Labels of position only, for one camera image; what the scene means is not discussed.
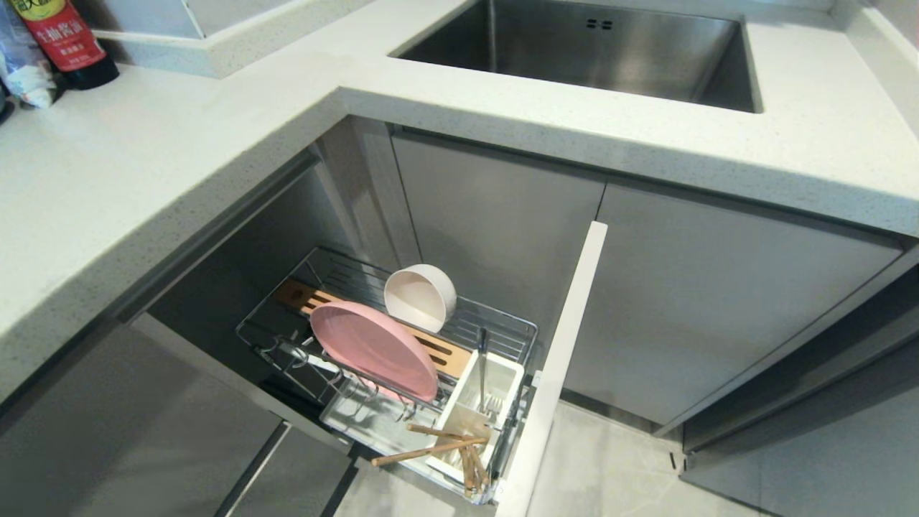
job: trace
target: kitchen counter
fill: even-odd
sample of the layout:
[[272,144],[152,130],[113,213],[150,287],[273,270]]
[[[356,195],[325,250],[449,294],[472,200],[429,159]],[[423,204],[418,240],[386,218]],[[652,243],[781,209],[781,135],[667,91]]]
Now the kitchen counter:
[[752,114],[387,57],[469,3],[378,0],[223,80],[122,65],[18,110],[0,127],[0,400],[348,114],[919,236],[919,142],[828,15],[743,7]]

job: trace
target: stainless steel sink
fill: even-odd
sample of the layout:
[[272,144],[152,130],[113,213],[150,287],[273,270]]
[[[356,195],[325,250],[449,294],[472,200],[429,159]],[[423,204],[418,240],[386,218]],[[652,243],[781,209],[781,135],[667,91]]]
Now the stainless steel sink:
[[757,112],[738,22],[482,0],[397,57]]

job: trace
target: plastic bag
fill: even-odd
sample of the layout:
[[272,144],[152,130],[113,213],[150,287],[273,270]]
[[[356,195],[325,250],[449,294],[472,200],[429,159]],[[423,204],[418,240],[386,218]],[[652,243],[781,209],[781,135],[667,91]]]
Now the plastic bag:
[[14,97],[36,108],[54,103],[51,64],[6,0],[0,0],[0,80]]

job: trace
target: wire dish rack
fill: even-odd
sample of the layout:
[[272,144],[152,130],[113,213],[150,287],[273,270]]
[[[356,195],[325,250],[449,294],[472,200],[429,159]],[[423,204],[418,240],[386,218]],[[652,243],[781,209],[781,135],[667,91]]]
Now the wire dish rack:
[[[385,313],[383,287],[390,275],[382,268],[317,247],[272,294],[285,282],[296,281]],[[408,431],[406,422],[433,426],[456,387],[456,377],[438,372],[435,399],[432,402],[419,400],[384,379],[356,371],[329,357],[312,336],[309,316],[279,302],[272,294],[246,316],[237,326],[236,334],[258,357],[324,405],[320,417],[324,424],[380,454],[397,454],[431,444],[430,436]],[[475,350],[481,328],[488,331],[489,352],[527,367],[538,334],[537,326],[468,298],[457,297],[453,317],[434,336],[465,350]],[[302,376],[296,375],[301,368],[310,368],[318,375],[311,378],[322,381],[304,382]],[[381,387],[398,397],[382,395]],[[496,422],[495,430],[500,434],[487,466],[492,479],[498,479],[504,470],[517,435],[517,424],[526,409],[524,399],[528,391],[528,385],[521,384],[506,420]],[[432,469],[425,460],[424,457],[416,458],[402,465],[438,485],[464,494],[462,485]],[[491,500],[492,492],[467,499],[476,504],[486,503]]]

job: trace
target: chopsticks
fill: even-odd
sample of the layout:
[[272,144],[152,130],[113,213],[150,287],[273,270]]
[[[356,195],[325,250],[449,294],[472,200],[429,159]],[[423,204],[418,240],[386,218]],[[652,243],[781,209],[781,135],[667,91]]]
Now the chopsticks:
[[426,449],[418,449],[417,451],[410,451],[408,453],[381,456],[370,460],[370,463],[374,466],[389,465],[428,454],[439,454],[459,449],[459,458],[462,460],[463,485],[466,489],[466,496],[471,497],[475,492],[484,492],[485,488],[491,483],[488,471],[486,471],[485,467],[482,465],[482,459],[475,448],[475,445],[488,443],[487,438],[477,438],[465,434],[441,431],[418,424],[408,424],[408,430],[439,436],[441,438],[448,438],[455,442],[444,443],[443,445],[436,445]]

